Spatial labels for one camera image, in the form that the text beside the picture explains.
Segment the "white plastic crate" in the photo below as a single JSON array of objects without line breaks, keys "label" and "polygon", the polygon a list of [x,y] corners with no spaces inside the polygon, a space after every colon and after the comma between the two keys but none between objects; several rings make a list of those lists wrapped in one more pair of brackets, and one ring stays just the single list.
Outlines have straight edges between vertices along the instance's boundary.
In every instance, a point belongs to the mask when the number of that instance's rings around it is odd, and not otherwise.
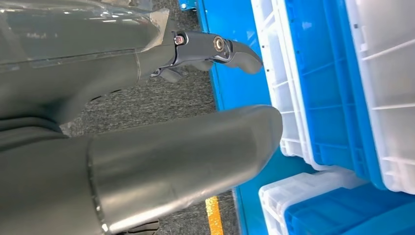
[{"label": "white plastic crate", "polygon": [[285,2],[252,0],[252,6],[272,105],[282,115],[281,151],[327,169],[314,161]]},{"label": "white plastic crate", "polygon": [[415,194],[415,1],[346,3],[383,181]]},{"label": "white plastic crate", "polygon": [[301,173],[259,190],[269,235],[288,235],[284,213],[296,203],[319,196],[337,188],[355,188],[366,182],[353,171],[335,167],[315,174]]}]

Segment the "blue plastic crate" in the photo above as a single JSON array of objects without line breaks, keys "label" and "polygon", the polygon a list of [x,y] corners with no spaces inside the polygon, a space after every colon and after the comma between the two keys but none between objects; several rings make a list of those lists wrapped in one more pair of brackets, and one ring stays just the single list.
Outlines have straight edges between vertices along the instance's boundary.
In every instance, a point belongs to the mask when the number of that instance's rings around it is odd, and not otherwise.
[{"label": "blue plastic crate", "polygon": [[290,206],[290,235],[415,234],[415,196],[366,184],[339,188]]},{"label": "blue plastic crate", "polygon": [[314,159],[385,189],[344,0],[286,0]]}]

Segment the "floor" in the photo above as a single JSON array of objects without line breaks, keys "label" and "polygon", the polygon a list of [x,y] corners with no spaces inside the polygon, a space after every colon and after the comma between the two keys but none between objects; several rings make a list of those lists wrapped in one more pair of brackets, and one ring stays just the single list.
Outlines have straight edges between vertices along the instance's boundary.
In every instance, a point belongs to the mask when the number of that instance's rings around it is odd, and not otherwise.
[{"label": "floor", "polygon": [[[177,0],[153,0],[154,9],[170,9],[179,29],[200,30],[195,12],[182,12]],[[168,83],[151,78],[136,87],[104,95],[88,103],[73,121],[62,126],[70,136],[148,125],[177,118],[215,112],[209,74],[193,68],[182,69],[184,78]],[[219,195],[219,208],[225,235],[239,234],[232,192]],[[205,203],[160,219],[158,235],[210,234]]]}]

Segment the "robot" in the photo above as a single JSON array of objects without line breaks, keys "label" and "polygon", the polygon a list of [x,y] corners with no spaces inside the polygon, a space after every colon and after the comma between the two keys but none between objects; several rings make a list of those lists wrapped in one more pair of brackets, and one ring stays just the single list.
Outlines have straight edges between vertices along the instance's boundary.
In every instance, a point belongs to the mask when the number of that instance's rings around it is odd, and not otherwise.
[{"label": "robot", "polygon": [[0,234],[122,234],[258,174],[282,135],[266,105],[76,138],[59,128],[95,97],[213,63],[262,67],[242,43],[175,30],[167,9],[1,1]]}]

